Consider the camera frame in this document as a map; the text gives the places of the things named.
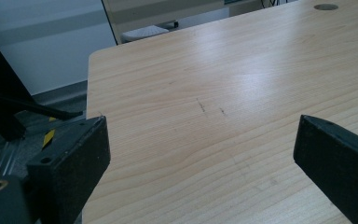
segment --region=pencil mark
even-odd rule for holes
[[[202,112],[204,112],[204,113],[205,113],[205,108],[204,108],[204,105],[203,105],[202,103],[200,103],[199,98],[197,98],[197,102],[199,103],[199,105],[200,105],[200,107],[201,107]]]
[[[263,190],[258,186],[253,187],[253,189],[255,189],[257,191],[257,193],[263,192]]]
[[[270,182],[271,182],[271,185],[274,186],[274,185],[277,185],[278,184],[278,181],[274,178],[271,178],[270,179]]]
[[[222,112],[223,116],[227,117],[227,114],[225,113],[225,110],[223,108],[219,108],[219,109]]]

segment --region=wood grain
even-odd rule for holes
[[[88,94],[112,161],[86,223],[349,223],[293,148],[301,114],[358,134],[358,1],[303,0],[97,51]]]

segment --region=table top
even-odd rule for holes
[[[112,160],[86,223],[349,223],[293,149],[301,114],[358,134],[358,1],[97,51],[87,111],[107,117]]]

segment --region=white wall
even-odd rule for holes
[[[32,95],[87,80],[114,45],[100,0],[0,0],[0,50]]]

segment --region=hole in table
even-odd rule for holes
[[[314,8],[325,11],[325,10],[336,10],[338,6],[334,4],[319,4],[316,5]]]
[[[51,162],[51,158],[45,157],[40,162],[42,162],[43,164],[49,163],[49,162]]]

